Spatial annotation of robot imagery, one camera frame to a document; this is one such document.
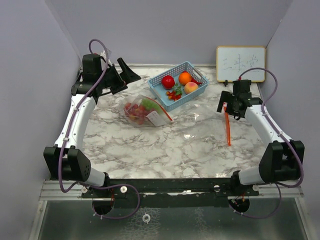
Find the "red strawberry bunch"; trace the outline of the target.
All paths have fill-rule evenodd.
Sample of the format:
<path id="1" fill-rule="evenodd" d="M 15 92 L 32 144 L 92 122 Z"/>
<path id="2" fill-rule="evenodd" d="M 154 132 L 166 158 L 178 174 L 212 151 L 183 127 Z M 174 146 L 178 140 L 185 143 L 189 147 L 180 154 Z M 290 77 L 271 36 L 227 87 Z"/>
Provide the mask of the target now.
<path id="1" fill-rule="evenodd" d="M 131 102 L 127 102 L 124 105 L 124 113 L 127 117 L 136 117 L 136 109 L 139 109 L 137 104 L 133 104 Z"/>

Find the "green grape bunch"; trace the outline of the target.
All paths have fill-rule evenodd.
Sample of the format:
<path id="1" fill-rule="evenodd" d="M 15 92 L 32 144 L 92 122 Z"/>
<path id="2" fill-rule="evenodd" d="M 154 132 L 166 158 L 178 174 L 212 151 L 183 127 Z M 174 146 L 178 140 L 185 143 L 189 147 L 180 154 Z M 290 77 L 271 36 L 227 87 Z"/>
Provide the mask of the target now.
<path id="1" fill-rule="evenodd" d="M 140 104 L 147 110 L 147 111 L 160 111 L 160 105 L 154 101 L 153 99 L 143 98 Z"/>

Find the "clear zip bag orange zipper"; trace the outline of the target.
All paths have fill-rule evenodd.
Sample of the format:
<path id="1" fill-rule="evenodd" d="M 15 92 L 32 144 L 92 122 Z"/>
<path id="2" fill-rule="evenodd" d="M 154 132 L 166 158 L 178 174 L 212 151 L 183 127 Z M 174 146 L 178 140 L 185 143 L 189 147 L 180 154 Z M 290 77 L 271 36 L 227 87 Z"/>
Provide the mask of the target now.
<path id="1" fill-rule="evenodd" d="M 138 106 L 141 106 L 141 100 L 144 99 L 144 98 L 152 99 L 150 97 L 147 97 L 147 96 L 144 96 L 144 95 L 140 94 L 140 95 L 138 95 L 136 97 L 125 98 L 123 100 L 123 102 L 122 102 L 122 106 L 120 107 L 120 109 L 122 110 L 121 113 L 124 115 L 126 120 L 131 125 L 133 125 L 134 127 L 161 127 L 161 126 L 170 124 L 173 121 L 173 119 L 170 117 L 170 115 L 167 113 L 167 111 L 159 103 L 158 104 L 161 107 L 160 111 L 155 111 L 155 110 L 148 111 L 149 114 L 146 117 L 149 119 L 150 125 L 137 125 L 136 123 L 131 121 L 130 118 L 125 115 L 125 111 L 124 111 L 125 104 L 130 102 L 132 104 L 137 104 Z"/>

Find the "red apple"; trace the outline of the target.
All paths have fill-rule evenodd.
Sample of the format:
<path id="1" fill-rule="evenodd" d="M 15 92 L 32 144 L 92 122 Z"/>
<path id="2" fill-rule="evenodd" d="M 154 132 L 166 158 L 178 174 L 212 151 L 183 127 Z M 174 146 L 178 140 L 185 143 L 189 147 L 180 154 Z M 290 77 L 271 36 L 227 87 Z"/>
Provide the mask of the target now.
<path id="1" fill-rule="evenodd" d="M 175 86 L 176 83 L 171 75 L 166 75 L 162 78 L 161 84 L 166 90 L 170 90 Z"/>

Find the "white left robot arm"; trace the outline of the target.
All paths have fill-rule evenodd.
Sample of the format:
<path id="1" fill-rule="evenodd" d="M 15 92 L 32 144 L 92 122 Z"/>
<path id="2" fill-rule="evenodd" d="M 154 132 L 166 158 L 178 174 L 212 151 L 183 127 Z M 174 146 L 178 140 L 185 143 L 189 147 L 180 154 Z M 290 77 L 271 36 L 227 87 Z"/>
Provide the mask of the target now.
<path id="1" fill-rule="evenodd" d="M 101 198 L 110 193 L 109 176 L 94 169 L 83 153 L 90 116 L 105 89 L 114 95 L 141 79 L 121 57 L 117 59 L 121 72 L 110 63 L 106 63 L 106 69 L 103 69 L 102 60 L 103 57 L 96 53 L 82 57 L 82 71 L 71 87 L 71 104 L 65 124 L 53 146 L 47 146 L 43 151 L 52 178 L 93 186 L 94 193 Z"/>

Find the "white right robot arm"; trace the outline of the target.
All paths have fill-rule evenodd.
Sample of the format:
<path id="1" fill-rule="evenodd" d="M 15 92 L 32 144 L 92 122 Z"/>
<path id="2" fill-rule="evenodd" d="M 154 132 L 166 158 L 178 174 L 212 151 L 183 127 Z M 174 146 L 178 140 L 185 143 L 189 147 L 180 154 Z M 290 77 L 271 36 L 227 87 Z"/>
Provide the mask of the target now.
<path id="1" fill-rule="evenodd" d="M 282 132 L 269 115 L 259 97 L 253 97 L 250 80 L 235 80 L 232 92 L 222 91 L 217 111 L 233 116 L 235 120 L 245 119 L 256 130 L 265 152 L 258 166 L 232 174 L 229 189 L 240 196 L 247 191 L 248 185 L 283 183 L 303 180 L 303 158 L 305 146 L 300 140 L 293 140 Z"/>

